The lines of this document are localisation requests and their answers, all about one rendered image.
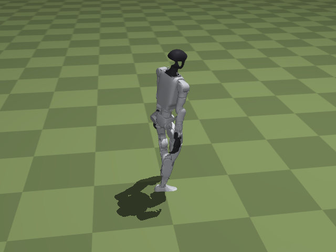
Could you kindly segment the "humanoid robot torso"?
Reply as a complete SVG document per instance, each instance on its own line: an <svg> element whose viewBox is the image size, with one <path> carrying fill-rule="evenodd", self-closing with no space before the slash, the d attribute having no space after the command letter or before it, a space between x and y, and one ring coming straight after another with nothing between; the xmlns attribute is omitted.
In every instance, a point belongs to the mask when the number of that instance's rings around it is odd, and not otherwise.
<svg viewBox="0 0 336 252"><path fill-rule="evenodd" d="M156 122L165 130L167 130L167 125L169 123L174 123L174 115L172 115L172 111L176 108L178 96L177 84L178 80L184 80L178 72L176 73L176 77L167 75L165 71L169 69L170 67L167 67L161 71L157 88L157 102L162 109L156 114Z"/></svg>

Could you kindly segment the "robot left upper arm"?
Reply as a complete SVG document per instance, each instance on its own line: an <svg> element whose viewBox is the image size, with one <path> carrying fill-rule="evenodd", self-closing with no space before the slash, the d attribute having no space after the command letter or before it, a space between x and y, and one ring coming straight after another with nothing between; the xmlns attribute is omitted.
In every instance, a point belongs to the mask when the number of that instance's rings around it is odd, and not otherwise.
<svg viewBox="0 0 336 252"><path fill-rule="evenodd" d="M158 83L159 83L159 76L160 76L160 73L163 69L165 69L166 67L160 67L156 70L156 74L157 74L157 91L158 91Z"/></svg>

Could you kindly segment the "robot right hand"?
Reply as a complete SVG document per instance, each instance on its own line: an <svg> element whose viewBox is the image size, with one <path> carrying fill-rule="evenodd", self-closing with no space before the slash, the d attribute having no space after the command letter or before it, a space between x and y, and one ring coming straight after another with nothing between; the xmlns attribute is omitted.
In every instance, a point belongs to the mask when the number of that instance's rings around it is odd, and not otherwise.
<svg viewBox="0 0 336 252"><path fill-rule="evenodd" d="M178 138L178 133L177 132L174 133L175 142L174 142L174 145L173 145L173 150L169 153L174 154L174 153L179 151L179 148L181 146L181 140L180 140L181 138L182 137Z"/></svg>

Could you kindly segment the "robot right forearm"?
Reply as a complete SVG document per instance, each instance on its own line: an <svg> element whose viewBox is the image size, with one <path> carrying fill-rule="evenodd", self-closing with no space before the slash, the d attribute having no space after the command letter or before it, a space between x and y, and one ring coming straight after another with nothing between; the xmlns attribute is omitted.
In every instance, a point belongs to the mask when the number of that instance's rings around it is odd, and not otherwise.
<svg viewBox="0 0 336 252"><path fill-rule="evenodd" d="M175 132L178 133L178 138L182 136L183 121L184 121L185 114L186 114L186 110L185 109L180 109L178 111L177 116L175 117L174 133Z"/></svg>

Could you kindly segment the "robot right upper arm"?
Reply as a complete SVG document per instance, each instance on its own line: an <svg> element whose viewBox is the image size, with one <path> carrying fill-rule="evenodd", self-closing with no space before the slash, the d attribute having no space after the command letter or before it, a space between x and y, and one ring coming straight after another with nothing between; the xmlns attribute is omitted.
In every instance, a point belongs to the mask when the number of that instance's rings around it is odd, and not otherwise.
<svg viewBox="0 0 336 252"><path fill-rule="evenodd" d="M184 109L183 105L186 101L186 97L190 90L190 86L184 80L178 80L177 90L178 90L178 96L177 96L176 108L175 108L176 114L178 114L180 109Z"/></svg>

